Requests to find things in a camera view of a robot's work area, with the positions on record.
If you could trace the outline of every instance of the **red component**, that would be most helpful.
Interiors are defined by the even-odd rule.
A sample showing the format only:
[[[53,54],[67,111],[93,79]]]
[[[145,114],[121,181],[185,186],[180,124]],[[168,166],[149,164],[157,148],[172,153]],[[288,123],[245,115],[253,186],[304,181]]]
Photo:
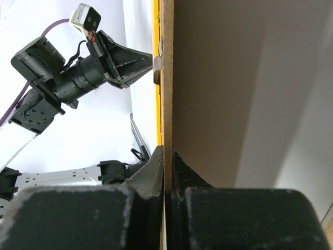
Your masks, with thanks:
[[[91,31],[89,31],[88,34],[92,36],[92,38],[90,39],[90,41],[92,43],[94,43],[96,41],[96,38],[95,38],[94,34]]]

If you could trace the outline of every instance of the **yellow strip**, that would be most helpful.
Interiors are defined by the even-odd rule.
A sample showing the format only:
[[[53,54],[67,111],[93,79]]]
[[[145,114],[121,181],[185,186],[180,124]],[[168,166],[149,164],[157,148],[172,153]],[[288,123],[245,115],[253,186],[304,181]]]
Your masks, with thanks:
[[[159,23],[159,0],[152,0],[152,55],[158,56],[158,44],[160,41],[160,23]],[[161,95],[160,87],[156,85],[156,117],[157,117],[157,143],[162,145],[161,133]]]

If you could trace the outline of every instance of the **white backdrop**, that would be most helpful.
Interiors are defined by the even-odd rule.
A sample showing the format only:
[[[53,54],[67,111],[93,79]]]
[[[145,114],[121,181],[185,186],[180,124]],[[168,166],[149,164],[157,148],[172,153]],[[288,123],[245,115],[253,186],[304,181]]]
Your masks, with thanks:
[[[25,84],[24,78],[10,65],[10,59],[52,22],[69,18],[80,2],[0,0],[1,115]],[[122,1],[84,3],[93,6],[101,14],[99,28],[117,43],[126,45]],[[78,42],[83,39],[69,24],[54,28],[47,38],[66,59],[75,54]],[[81,55],[86,56],[88,52],[85,46],[81,46],[81,49]],[[104,84],[79,99],[77,110],[66,105],[63,108],[66,114],[57,115],[48,129],[31,142],[8,167],[22,172],[48,172],[90,166],[101,160],[135,162],[130,152],[133,138],[129,118],[132,112],[129,89],[118,90]]]

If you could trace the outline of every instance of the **robotic arm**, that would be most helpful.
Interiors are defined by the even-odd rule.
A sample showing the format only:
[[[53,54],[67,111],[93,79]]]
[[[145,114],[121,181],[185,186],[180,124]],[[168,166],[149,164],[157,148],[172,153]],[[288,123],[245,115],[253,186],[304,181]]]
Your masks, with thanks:
[[[90,55],[82,58],[80,51],[67,64],[62,55],[44,36],[40,36],[11,60],[12,66],[32,87],[19,101],[8,123],[0,128],[0,218],[13,195],[37,185],[103,185],[122,182],[142,167],[150,155],[133,119],[132,131],[141,152],[132,152],[139,164],[129,166],[116,160],[91,167],[52,173],[20,173],[7,164],[37,135],[52,123],[66,104],[78,107],[78,99],[108,82],[117,88],[128,88],[152,69],[152,55],[123,47],[104,31],[97,31],[101,16],[92,7],[80,4],[70,24],[85,37]],[[15,144],[5,143],[15,139]]]

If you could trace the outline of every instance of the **cylindrical motor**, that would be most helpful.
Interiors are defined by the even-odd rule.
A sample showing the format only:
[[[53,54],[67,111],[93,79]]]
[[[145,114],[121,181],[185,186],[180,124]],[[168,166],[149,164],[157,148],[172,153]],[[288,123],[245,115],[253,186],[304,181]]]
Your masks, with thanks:
[[[75,65],[61,73],[61,76],[63,84],[55,86],[54,94],[67,104],[105,83],[92,56],[78,60]]]

